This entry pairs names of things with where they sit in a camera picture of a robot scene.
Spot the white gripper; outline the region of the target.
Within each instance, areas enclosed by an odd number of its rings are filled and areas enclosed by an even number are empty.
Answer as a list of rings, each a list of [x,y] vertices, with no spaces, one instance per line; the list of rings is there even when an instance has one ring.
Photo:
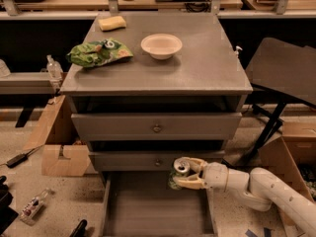
[[[174,177],[174,182],[182,187],[192,190],[201,189],[220,189],[224,190],[227,184],[228,168],[220,163],[208,163],[199,158],[183,157],[188,173],[200,173],[202,171],[202,179],[199,177],[185,178]]]

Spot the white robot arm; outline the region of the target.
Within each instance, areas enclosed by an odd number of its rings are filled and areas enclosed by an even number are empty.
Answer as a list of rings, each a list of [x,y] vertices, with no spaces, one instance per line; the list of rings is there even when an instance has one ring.
[[[246,173],[217,162],[181,157],[174,161],[173,170],[177,187],[228,191],[257,211],[267,211],[274,203],[304,233],[316,237],[316,204],[264,168],[256,167]]]

